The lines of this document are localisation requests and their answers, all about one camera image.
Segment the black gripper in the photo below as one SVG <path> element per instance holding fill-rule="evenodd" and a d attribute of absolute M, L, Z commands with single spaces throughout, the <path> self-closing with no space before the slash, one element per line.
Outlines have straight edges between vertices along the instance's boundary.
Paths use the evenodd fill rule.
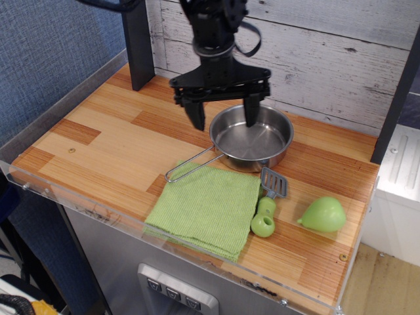
<path fill-rule="evenodd" d="M 256 124 L 259 104 L 270 95 L 271 71 L 238 62 L 234 57 L 205 58 L 196 69 L 170 80 L 175 102 L 192 125 L 205 129 L 204 102 L 243 100 L 247 127 Z"/>

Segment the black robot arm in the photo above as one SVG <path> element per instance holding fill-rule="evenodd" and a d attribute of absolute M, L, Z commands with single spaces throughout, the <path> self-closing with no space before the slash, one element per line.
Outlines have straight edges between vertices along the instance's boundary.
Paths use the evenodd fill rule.
<path fill-rule="evenodd" d="M 220 100 L 243 101 L 248 127 L 257 121 L 260 102 L 270 95 L 270 70 L 237 61 L 232 52 L 239 47 L 235 34 L 240 27 L 260 31 L 244 22 L 245 1 L 181 1 L 192 27 L 194 52 L 200 65 L 170 80 L 175 103 L 185 109 L 193 126 L 205 127 L 203 105 Z"/>

